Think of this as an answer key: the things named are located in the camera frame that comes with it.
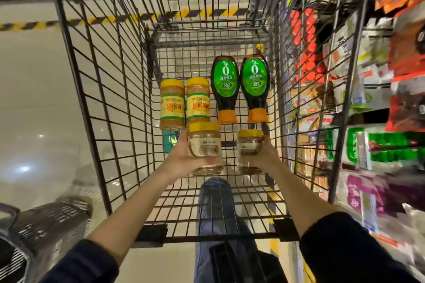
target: dark brown bottle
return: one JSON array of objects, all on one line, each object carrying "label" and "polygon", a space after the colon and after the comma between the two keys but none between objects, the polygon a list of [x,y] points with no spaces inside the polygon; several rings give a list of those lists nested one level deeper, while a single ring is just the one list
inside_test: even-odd
[{"label": "dark brown bottle", "polygon": [[235,124],[239,94],[238,65],[232,56],[217,56],[211,68],[211,89],[218,109],[218,124]]},{"label": "dark brown bottle", "polygon": [[268,122],[266,104],[270,72],[263,55],[245,56],[241,65],[240,81],[248,103],[248,123]]}]

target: shopping cart wire basket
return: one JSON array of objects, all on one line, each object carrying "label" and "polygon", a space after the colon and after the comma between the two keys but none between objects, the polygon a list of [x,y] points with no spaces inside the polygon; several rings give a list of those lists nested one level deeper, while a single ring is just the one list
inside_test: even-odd
[{"label": "shopping cart wire basket", "polygon": [[[221,177],[231,185],[234,217],[246,222],[250,234],[237,231],[199,236],[196,213],[206,179],[188,176],[167,187],[135,246],[235,237],[299,239],[273,179],[237,171],[236,132],[262,129],[291,170],[322,198],[333,202],[349,96],[336,114],[335,105],[329,104],[333,87],[328,83],[335,67],[329,68],[328,62],[338,45],[349,42],[351,52],[341,65],[349,66],[343,79],[346,94],[351,94],[368,1],[55,0],[108,214],[167,157],[164,137],[173,135],[164,135],[158,128],[163,79],[210,78],[211,65],[218,55],[233,56],[238,65],[244,56],[257,53],[268,61],[272,77],[267,102],[269,123],[247,123],[247,104],[240,93],[236,103],[239,123],[221,126],[227,162]],[[294,32],[294,25],[306,27],[311,14],[317,24]],[[353,14],[357,18],[353,33],[339,40],[336,32]],[[78,18],[83,25],[72,25],[67,18]],[[322,52],[325,45],[327,55]],[[317,60],[319,53],[322,60]],[[311,79],[302,67],[313,56],[316,66],[325,65],[325,69],[321,76]],[[315,89],[311,98],[302,102],[303,92],[318,83],[321,90]],[[304,113],[312,103],[318,109]],[[330,125],[329,115],[333,117]],[[312,116],[316,141],[306,143],[311,129],[304,130],[302,123]],[[212,96],[211,120],[216,119]],[[336,143],[322,141],[335,129],[339,129]],[[310,159],[305,158],[307,151],[313,152]]]}]

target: hand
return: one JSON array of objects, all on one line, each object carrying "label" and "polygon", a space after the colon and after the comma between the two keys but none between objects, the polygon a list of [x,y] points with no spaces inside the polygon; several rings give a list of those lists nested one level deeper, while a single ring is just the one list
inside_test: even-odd
[{"label": "hand", "polygon": [[272,141],[268,136],[264,136],[263,147],[258,155],[244,156],[242,159],[245,163],[260,168],[265,173],[270,173],[270,176],[272,176],[276,167],[284,167],[278,151],[272,145]]},{"label": "hand", "polygon": [[169,177],[171,183],[179,178],[186,177],[200,167],[222,164],[222,159],[218,156],[194,157],[189,150],[188,133],[189,129],[185,129],[180,133],[178,141],[174,148],[171,149],[168,157],[155,170]]}]

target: condiment jar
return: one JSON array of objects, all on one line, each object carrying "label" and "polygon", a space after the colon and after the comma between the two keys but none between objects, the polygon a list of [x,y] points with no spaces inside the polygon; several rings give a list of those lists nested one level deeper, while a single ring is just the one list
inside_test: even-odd
[{"label": "condiment jar", "polygon": [[263,147],[264,134],[261,130],[239,130],[236,140],[238,151],[238,170],[246,175],[262,173],[261,169],[249,165],[241,158],[246,156],[256,156]]},{"label": "condiment jar", "polygon": [[184,82],[168,79],[161,82],[162,131],[178,131],[184,128]]},{"label": "condiment jar", "polygon": [[[221,157],[220,126],[214,122],[196,122],[189,125],[189,149],[195,157]],[[204,166],[196,169],[195,176],[219,175],[222,165]]]},{"label": "condiment jar", "polygon": [[211,121],[210,82],[203,77],[189,78],[186,94],[186,125],[189,126],[192,123]]}]

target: white floor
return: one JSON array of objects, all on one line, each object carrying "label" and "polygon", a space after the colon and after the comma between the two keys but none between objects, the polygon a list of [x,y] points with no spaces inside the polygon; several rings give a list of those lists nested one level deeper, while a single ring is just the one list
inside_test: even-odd
[{"label": "white floor", "polygon": [[[2,7],[0,23],[56,18],[52,3],[17,4]],[[0,45],[0,200],[25,210],[81,185],[99,197],[60,30],[0,32]],[[95,224],[104,217],[102,201],[95,200]],[[270,250],[268,240],[257,244]],[[280,243],[279,250],[285,273],[295,282],[288,244]],[[117,282],[190,282],[193,270],[194,243],[134,249]]]}]

